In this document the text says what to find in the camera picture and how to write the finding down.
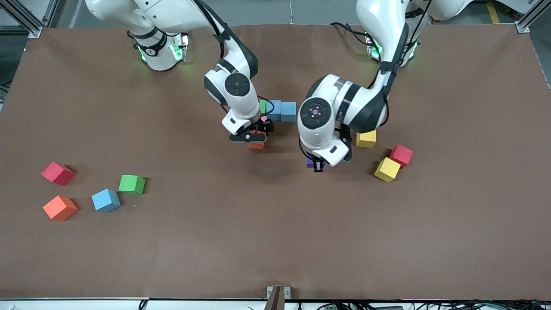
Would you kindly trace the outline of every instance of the cube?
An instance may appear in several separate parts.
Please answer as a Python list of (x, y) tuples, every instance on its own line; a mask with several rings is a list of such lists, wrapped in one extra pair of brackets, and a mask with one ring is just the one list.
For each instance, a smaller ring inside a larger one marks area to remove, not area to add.
[(265, 144), (265, 142), (263, 142), (263, 143), (249, 142), (249, 143), (247, 143), (247, 147), (252, 148), (252, 149), (264, 149), (264, 144)]
[(356, 146), (358, 147), (373, 147), (377, 142), (377, 131), (356, 134)]
[(118, 186), (118, 191), (126, 194), (143, 194), (143, 188), (145, 187), (145, 179), (139, 175), (123, 174), (121, 177), (121, 183)]
[(413, 151), (407, 147), (397, 145), (390, 153), (390, 159), (400, 164), (400, 168), (404, 168), (409, 164), (412, 158)]
[[(271, 100), (274, 104), (274, 110), (269, 114), (269, 117), (273, 121), (281, 121), (281, 100)], [(272, 105), (268, 103), (268, 111), (271, 110)]]
[(386, 157), (377, 167), (375, 176), (383, 181), (390, 182), (396, 178), (398, 170), (400, 170), (400, 164)]
[(105, 189), (94, 194), (92, 196), (92, 202), (94, 203), (96, 211), (103, 213), (111, 212), (121, 206), (117, 193), (110, 189)]
[(296, 102), (281, 102), (281, 121), (296, 121)]
[(258, 104), (260, 105), (260, 114), (266, 113), (266, 100), (259, 100)]
[(58, 221), (65, 221), (78, 210), (71, 199), (63, 196), (56, 196), (44, 205), (42, 209), (46, 211), (46, 214), (52, 220)]
[[(314, 167), (314, 161), (310, 158), (306, 158), (306, 167), (307, 168), (313, 168)], [(321, 163), (321, 167), (325, 167), (325, 162)]]
[(52, 183), (65, 186), (74, 177), (74, 172), (63, 165), (52, 162), (48, 168), (42, 172), (42, 176)]

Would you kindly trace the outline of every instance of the blue cube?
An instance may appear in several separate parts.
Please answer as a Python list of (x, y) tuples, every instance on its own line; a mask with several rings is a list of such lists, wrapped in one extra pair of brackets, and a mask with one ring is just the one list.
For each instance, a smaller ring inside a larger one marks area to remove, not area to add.
[[(274, 104), (274, 110), (268, 115), (272, 121), (281, 121), (281, 100), (270, 100)], [(266, 110), (270, 111), (272, 105), (267, 102)]]
[(107, 213), (121, 206), (121, 202), (118, 199), (117, 193), (105, 189), (92, 196), (92, 202), (96, 211)]
[(296, 102), (281, 102), (281, 121), (296, 121)]
[[(306, 158), (306, 167), (307, 168), (313, 168), (314, 167), (314, 161), (310, 158)], [(321, 163), (321, 167), (325, 167), (325, 162)]]

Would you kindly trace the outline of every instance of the gray floor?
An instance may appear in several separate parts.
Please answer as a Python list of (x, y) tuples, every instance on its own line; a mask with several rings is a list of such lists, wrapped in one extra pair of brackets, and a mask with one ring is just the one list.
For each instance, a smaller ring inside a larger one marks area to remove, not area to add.
[[(289, 24), (289, 0), (205, 0), (230, 26), (259, 24)], [(298, 25), (326, 25), (331, 22), (359, 24), (355, 12), (356, 0), (293, 0), (293, 23)], [(503, 13), (503, 5), (494, 2), (501, 23), (514, 20)], [(473, 2), (456, 17), (437, 24), (491, 23), (485, 1)], [(94, 18), (83, 0), (68, 0), (61, 11), (57, 26), (66, 27), (117, 27)], [(551, 74), (551, 10), (548, 10), (531, 27), (530, 37), (544, 72)], [(0, 84), (15, 74), (23, 53), (26, 38), (0, 36)]]

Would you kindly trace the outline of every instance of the pink cube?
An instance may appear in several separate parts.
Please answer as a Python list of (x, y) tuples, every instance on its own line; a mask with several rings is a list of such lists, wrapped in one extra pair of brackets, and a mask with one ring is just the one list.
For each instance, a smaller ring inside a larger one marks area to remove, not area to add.
[(407, 147), (397, 145), (390, 153), (390, 159), (400, 164), (400, 168), (404, 168), (409, 164), (409, 160), (413, 155), (413, 151)]
[(74, 177), (74, 172), (63, 165), (52, 162), (48, 168), (42, 172), (42, 176), (52, 183), (65, 186)]

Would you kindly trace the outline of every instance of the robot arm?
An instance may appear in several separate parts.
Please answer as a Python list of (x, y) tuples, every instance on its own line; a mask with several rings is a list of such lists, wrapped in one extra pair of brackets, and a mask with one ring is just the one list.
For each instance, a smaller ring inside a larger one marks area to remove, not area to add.
[(128, 27), (143, 59), (154, 70), (163, 71), (182, 60), (175, 50), (181, 47), (181, 34), (208, 28), (220, 43), (216, 66), (204, 78), (209, 95), (220, 105), (229, 106), (222, 124), (236, 142), (263, 142), (265, 135), (235, 137), (250, 127), (269, 132), (271, 124), (260, 120), (260, 106), (250, 79), (258, 72), (258, 59), (226, 23), (201, 0), (86, 0), (97, 18)]
[[(314, 162), (335, 166), (343, 159), (350, 160), (349, 130), (369, 132), (385, 121), (388, 94), (407, 47), (407, 5), (402, 0), (358, 0), (356, 13), (364, 29), (382, 46), (381, 61), (371, 88), (333, 74), (320, 78), (310, 88), (297, 123), (300, 143)], [(335, 121), (341, 123), (339, 135), (335, 133)]]

